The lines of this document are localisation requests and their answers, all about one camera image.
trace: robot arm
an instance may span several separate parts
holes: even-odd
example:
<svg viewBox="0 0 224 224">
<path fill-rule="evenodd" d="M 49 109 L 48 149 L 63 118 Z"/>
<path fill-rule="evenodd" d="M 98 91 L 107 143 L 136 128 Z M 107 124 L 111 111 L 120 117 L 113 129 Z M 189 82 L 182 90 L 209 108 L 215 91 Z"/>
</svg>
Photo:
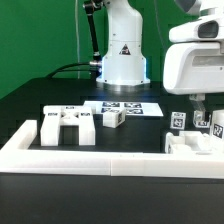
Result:
<svg viewBox="0 0 224 224">
<path fill-rule="evenodd" d="M 148 86 L 146 59 L 141 53 L 141 14 L 129 5 L 128 0 L 89 2 L 95 10 L 104 5 L 109 22 L 108 52 L 102 59 L 102 75 L 97 78 L 97 86 L 116 91 L 135 91 L 138 87 Z"/>
<path fill-rule="evenodd" d="M 182 8 L 187 8 L 183 2 L 188 1 L 178 0 Z M 194 2 L 193 7 L 198 9 L 200 1 Z M 199 11 L 207 10 L 207 15 L 170 30 L 170 40 L 176 44 L 170 47 L 165 58 L 163 81 L 168 92 L 224 92 L 223 9 L 223 0 L 201 0 Z"/>
</svg>

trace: black cable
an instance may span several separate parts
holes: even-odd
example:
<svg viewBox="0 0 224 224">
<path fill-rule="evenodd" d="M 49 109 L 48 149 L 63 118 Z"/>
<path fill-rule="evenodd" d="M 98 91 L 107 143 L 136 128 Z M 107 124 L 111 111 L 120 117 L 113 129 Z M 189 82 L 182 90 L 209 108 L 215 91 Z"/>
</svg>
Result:
<svg viewBox="0 0 224 224">
<path fill-rule="evenodd" d="M 68 65 L 64 65 L 56 70 L 54 70 L 53 72 L 49 73 L 46 78 L 51 79 L 55 74 L 57 74 L 58 72 L 63 71 L 66 68 L 71 68 L 71 67 L 75 67 L 75 66 L 81 66 L 81 65 L 89 65 L 89 62 L 78 62 L 78 63 L 73 63 L 73 64 L 68 64 Z"/>
<path fill-rule="evenodd" d="M 58 72 L 88 72 L 89 69 L 66 69 L 66 70 L 59 70 Z"/>
</svg>

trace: robot body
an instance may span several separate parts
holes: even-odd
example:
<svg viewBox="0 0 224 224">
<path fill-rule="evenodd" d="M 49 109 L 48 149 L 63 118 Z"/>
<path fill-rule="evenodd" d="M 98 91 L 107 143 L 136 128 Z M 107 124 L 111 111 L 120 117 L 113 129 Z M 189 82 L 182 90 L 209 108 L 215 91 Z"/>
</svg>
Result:
<svg viewBox="0 0 224 224">
<path fill-rule="evenodd" d="M 127 0 L 104 0 L 108 11 L 108 52 L 102 60 L 97 85 L 113 90 L 135 90 L 149 84 L 141 53 L 142 16 Z"/>
</svg>

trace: warning label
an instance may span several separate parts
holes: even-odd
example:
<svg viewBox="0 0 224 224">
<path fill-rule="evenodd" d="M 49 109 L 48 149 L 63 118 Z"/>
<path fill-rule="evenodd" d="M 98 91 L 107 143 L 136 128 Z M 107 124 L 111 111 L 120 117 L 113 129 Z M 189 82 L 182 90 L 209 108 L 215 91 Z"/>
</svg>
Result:
<svg viewBox="0 0 224 224">
<path fill-rule="evenodd" d="M 130 53 L 130 51 L 128 49 L 127 44 L 124 45 L 124 47 L 122 48 L 120 54 L 122 54 L 122 55 L 131 55 L 131 53 Z"/>
</svg>

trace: green backdrop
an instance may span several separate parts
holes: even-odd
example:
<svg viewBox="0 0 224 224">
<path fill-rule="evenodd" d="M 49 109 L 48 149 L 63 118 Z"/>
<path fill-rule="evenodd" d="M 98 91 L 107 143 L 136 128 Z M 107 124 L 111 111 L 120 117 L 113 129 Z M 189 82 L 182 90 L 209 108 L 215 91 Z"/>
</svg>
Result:
<svg viewBox="0 0 224 224">
<path fill-rule="evenodd" d="M 78 7 L 80 61 L 89 61 L 92 46 L 83 2 L 79 0 Z M 181 12 L 173 0 L 157 0 L 156 5 L 154 0 L 129 2 L 143 16 L 142 52 L 148 60 L 147 76 L 152 81 L 160 81 L 165 52 L 171 44 L 169 29 L 191 17 Z M 106 10 L 96 12 L 94 19 L 103 55 L 107 51 Z M 44 77 L 76 61 L 75 0 L 0 1 L 0 98 L 32 78 Z M 76 74 L 63 76 L 77 77 Z"/>
</svg>

